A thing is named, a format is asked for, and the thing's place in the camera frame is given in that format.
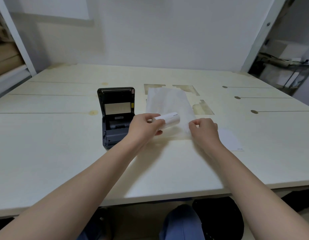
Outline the person's left hand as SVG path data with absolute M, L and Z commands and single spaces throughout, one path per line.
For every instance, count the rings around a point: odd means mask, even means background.
M 151 122 L 154 117 L 158 117 L 157 113 L 142 113 L 135 115 L 130 123 L 127 139 L 132 142 L 138 149 L 144 147 L 155 136 L 164 124 L 164 120 Z

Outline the person's right hand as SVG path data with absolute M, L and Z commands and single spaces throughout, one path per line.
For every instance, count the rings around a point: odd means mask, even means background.
M 211 118 L 200 118 L 190 122 L 196 122 L 198 127 L 197 134 L 191 134 L 193 140 L 206 153 L 223 147 L 218 134 L 218 125 Z

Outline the white paper roll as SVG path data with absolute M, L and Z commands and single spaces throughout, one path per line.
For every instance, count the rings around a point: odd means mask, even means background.
M 178 113 L 172 112 L 172 113 L 154 117 L 152 118 L 151 122 L 153 123 L 157 120 L 165 121 L 165 124 L 159 129 L 159 130 L 162 130 L 162 129 L 166 129 L 166 128 L 178 125 L 180 123 L 181 118 Z

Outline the translucent white plastic wrapper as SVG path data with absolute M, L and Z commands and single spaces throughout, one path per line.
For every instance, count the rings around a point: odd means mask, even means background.
M 191 138 L 189 122 L 195 120 L 196 116 L 183 90 L 149 88 L 145 112 L 160 115 L 176 112 L 180 116 L 179 124 L 163 129 L 162 135 L 156 136 L 155 139 L 189 140 Z

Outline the person's right forearm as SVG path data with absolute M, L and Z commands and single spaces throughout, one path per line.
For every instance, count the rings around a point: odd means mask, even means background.
M 204 146 L 216 161 L 257 240 L 309 240 L 309 223 L 221 143 Z

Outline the person's left forearm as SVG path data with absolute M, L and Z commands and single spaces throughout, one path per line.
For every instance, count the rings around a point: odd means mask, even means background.
M 0 230 L 0 240 L 76 240 L 144 147 L 144 138 L 126 138 Z

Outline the white paper card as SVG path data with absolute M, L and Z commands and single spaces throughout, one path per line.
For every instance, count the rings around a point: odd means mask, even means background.
M 230 130 L 219 128 L 218 134 L 221 143 L 229 151 L 244 151 L 240 141 Z

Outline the black label printer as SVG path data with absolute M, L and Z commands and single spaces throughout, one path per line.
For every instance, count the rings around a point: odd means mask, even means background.
M 99 88 L 97 96 L 102 112 L 102 143 L 109 150 L 128 134 L 135 116 L 135 89 Z

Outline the person's blue trousers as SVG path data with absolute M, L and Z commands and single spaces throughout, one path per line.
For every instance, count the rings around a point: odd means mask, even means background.
M 107 210 L 98 209 L 76 240 L 113 240 Z M 202 223 L 195 210 L 182 204 L 171 210 L 164 219 L 159 240 L 205 240 Z

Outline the black stool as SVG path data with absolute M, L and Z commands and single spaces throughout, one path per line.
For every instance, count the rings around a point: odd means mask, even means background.
M 244 220 L 231 197 L 196 199 L 192 207 L 201 220 L 205 240 L 242 240 Z

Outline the black metal rack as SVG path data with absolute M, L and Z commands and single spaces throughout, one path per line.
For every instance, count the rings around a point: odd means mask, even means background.
M 309 60 L 286 60 L 260 52 L 248 73 L 293 96 L 309 77 Z

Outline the white box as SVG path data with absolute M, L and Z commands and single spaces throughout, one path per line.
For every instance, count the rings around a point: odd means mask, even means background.
M 292 60 L 302 58 L 308 49 L 308 45 L 286 40 L 273 40 L 264 52 L 278 59 Z

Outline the brown cardboard boxes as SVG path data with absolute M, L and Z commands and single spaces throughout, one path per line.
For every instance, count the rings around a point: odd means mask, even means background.
M 0 15 L 0 76 L 24 64 L 24 59 Z

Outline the white metal post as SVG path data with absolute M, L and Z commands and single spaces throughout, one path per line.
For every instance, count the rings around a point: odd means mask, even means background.
M 241 72 L 247 73 L 251 68 L 285 2 L 286 0 L 273 0 L 272 4 L 270 5 L 269 11 L 262 23 L 262 26 L 256 36 L 256 39 L 250 48 L 248 56 L 246 57 L 244 64 L 241 67 Z

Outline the white shelf frame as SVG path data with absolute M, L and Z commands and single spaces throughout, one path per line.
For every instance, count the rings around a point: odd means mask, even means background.
M 5 25 L 10 31 L 13 40 L 19 49 L 21 56 L 24 60 L 24 65 L 15 68 L 0 76 L 0 98 L 11 92 L 13 89 L 37 75 L 37 72 L 33 66 L 33 63 L 29 57 L 28 52 L 24 46 L 20 34 L 12 20 L 12 17 L 8 11 L 8 8 L 4 0 L 0 0 L 0 15 L 4 20 Z

